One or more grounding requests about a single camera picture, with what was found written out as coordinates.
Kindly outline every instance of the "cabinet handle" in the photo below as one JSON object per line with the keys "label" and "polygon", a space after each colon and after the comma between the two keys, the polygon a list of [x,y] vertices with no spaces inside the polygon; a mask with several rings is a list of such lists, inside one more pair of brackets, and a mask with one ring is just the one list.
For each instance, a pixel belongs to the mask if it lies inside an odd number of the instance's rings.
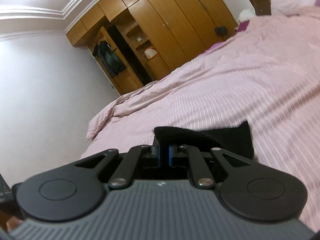
{"label": "cabinet handle", "polygon": [[171,29],[168,22],[165,22],[165,24],[167,25],[167,27],[168,27],[169,29]]}

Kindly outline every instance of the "crown molding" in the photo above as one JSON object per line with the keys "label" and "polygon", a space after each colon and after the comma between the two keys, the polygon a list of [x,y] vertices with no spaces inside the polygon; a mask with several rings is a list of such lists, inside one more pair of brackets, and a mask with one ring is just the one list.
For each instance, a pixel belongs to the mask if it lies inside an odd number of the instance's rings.
{"label": "crown molding", "polygon": [[[84,0],[71,0],[62,11],[24,6],[0,6],[0,20],[25,18],[65,20],[83,1]],[[69,30],[98,1],[99,0],[93,0],[89,5],[86,5],[76,19],[73,19],[71,24],[66,24],[66,30]]]}
{"label": "crown molding", "polygon": [[63,19],[62,11],[36,7],[0,7],[0,20],[19,18]]}
{"label": "crown molding", "polygon": [[63,35],[63,36],[65,36],[66,34],[64,31],[25,31],[25,32],[5,33],[5,34],[0,34],[0,42],[13,40],[16,38],[33,37],[33,36],[48,36],[48,35]]}
{"label": "crown molding", "polygon": [[68,25],[68,27],[65,29],[65,32],[67,33],[68,31],[70,31],[70,29],[73,27],[73,25],[75,25],[76,22],[78,22],[78,21],[81,19],[81,17],[82,17],[83,15],[85,15],[86,12],[89,11],[98,1],[100,1],[100,0],[93,0],[91,3],[89,3],[89,4],[82,10],[82,12],[80,12],[80,13],[78,14],[78,16],[75,17],[75,18],[73,19],[73,21]]}

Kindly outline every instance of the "dark jacket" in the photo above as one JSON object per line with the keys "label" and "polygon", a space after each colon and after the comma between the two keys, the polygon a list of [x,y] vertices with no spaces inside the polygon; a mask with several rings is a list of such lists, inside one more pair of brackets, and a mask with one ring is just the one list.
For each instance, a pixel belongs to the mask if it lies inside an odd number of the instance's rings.
{"label": "dark jacket", "polygon": [[108,70],[110,76],[114,78],[119,73],[124,71],[127,67],[119,59],[119,57],[110,49],[106,41],[101,41],[94,47],[92,55],[101,58],[103,64]]}

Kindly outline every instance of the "wrinkled bedsheet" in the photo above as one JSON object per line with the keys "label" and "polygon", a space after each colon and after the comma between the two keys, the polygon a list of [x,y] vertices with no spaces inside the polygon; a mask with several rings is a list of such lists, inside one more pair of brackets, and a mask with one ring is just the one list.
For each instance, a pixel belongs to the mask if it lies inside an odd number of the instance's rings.
{"label": "wrinkled bedsheet", "polygon": [[82,158],[152,144],[156,126],[193,130],[248,120],[260,163],[308,189],[300,219],[320,229],[320,9],[256,17],[214,51],[110,103],[89,124]]}

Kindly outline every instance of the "ceiling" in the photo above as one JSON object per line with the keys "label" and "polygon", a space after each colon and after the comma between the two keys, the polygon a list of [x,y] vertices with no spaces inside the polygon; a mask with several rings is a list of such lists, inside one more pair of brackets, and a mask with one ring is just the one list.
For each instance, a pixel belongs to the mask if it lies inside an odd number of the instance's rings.
{"label": "ceiling", "polygon": [[98,0],[0,0],[0,38],[68,31]]}

